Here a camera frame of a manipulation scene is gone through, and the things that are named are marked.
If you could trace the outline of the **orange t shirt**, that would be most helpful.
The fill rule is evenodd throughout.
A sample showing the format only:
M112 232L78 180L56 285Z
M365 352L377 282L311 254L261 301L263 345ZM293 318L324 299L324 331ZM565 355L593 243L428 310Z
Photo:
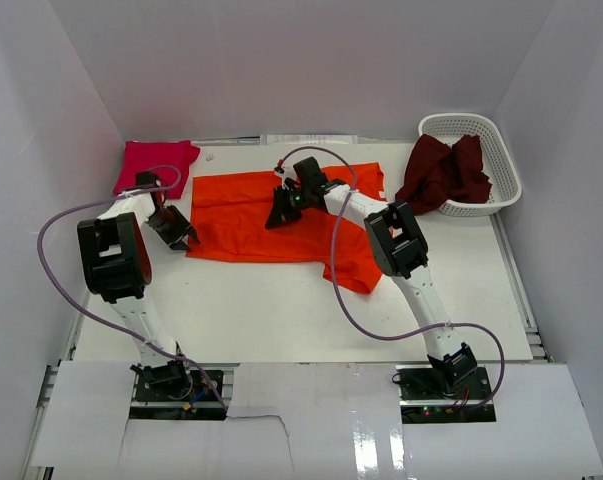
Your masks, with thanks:
M323 277L336 272L338 284L370 294L381 279L364 229L344 219L340 223L336 261L330 247L336 217L314 208L302 219L267 230L273 190L280 179L271 171L195 177L191 220L200 243L189 242L187 256L231 263L320 262Z

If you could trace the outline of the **dark red t shirt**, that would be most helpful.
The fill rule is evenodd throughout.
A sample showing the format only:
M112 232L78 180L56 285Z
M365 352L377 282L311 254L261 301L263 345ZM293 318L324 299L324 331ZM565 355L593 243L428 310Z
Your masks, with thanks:
M479 136L464 135L449 146L424 134L414 145L395 199L406 201L417 216L437 210L448 200L484 204L491 188L483 172Z

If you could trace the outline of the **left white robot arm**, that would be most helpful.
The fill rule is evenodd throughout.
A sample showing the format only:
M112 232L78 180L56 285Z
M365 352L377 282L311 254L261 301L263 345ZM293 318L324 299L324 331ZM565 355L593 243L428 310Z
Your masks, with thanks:
M166 205L164 194L153 190L161 185L154 171L137 173L135 185L124 191L126 197L99 217L79 222L77 234L88 289L110 304L133 332L140 363L132 370L149 387L180 399L190 392L193 377L145 292L152 268L141 226L149 225L172 251L188 252L188 242L200 240L177 207Z

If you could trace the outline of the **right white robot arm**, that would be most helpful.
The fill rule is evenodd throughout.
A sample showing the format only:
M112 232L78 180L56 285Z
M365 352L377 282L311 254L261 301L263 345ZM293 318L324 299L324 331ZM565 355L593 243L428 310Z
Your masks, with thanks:
M336 217L336 226L347 220L364 229L378 269L399 287L424 337L434 390L447 399L458 397L477 361L434 287L427 242L409 205L376 200L340 179L330 180L313 157L291 168L279 163L274 172L281 184L274 189L266 227L298 221L313 208Z

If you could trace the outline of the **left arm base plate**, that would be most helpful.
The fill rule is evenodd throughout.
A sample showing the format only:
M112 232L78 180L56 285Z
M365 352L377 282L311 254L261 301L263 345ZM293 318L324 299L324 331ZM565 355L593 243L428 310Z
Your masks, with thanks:
M132 399L140 403L160 402L216 402L217 398L212 392L212 386L219 394L223 393L224 372L222 370L208 370L210 381L205 380L201 373L190 371L189 380L171 380L159 383L150 383L143 376L137 377Z

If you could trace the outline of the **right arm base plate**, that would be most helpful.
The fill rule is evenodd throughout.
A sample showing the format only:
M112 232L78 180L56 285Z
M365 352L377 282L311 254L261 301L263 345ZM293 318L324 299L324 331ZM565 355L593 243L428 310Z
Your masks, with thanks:
M460 387L444 391L435 378L432 368L402 368L391 377L393 384L400 389L403 400L484 400L491 392L491 385L484 367L477 370L461 382Z

